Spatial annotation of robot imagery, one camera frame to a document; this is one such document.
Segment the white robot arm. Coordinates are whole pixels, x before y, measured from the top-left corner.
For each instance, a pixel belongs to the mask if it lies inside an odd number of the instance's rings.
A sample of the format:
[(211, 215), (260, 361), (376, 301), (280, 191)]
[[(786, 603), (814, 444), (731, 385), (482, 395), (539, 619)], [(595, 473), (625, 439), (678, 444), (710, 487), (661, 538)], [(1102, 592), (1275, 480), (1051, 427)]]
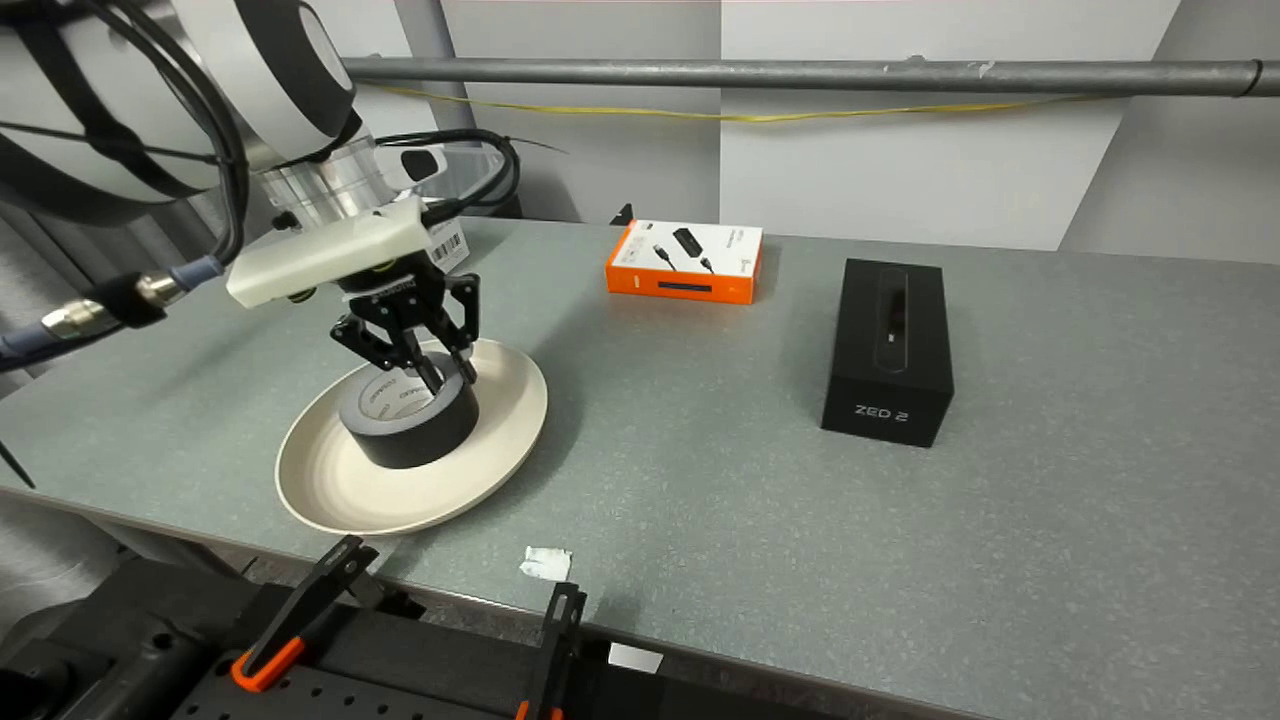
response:
[(482, 283), (454, 269), (460, 197), (382, 178), (383, 142), (309, 0), (5, 0), (0, 190), (29, 211), (127, 225), (211, 191), (221, 241), (127, 269), (5, 331), (12, 369), (147, 328), (217, 280), (242, 305), (336, 283), (332, 339), (444, 385)]

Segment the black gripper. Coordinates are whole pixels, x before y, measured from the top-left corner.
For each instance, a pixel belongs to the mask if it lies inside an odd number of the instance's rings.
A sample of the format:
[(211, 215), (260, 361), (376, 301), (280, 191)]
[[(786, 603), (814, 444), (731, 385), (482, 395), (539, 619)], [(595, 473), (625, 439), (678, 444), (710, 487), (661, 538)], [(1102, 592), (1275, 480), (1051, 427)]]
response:
[(332, 326), (332, 339), (371, 369), (407, 369), (428, 392), (460, 377), (454, 357), (482, 338), (482, 275), (444, 272), (423, 251), (340, 280), (347, 311)]

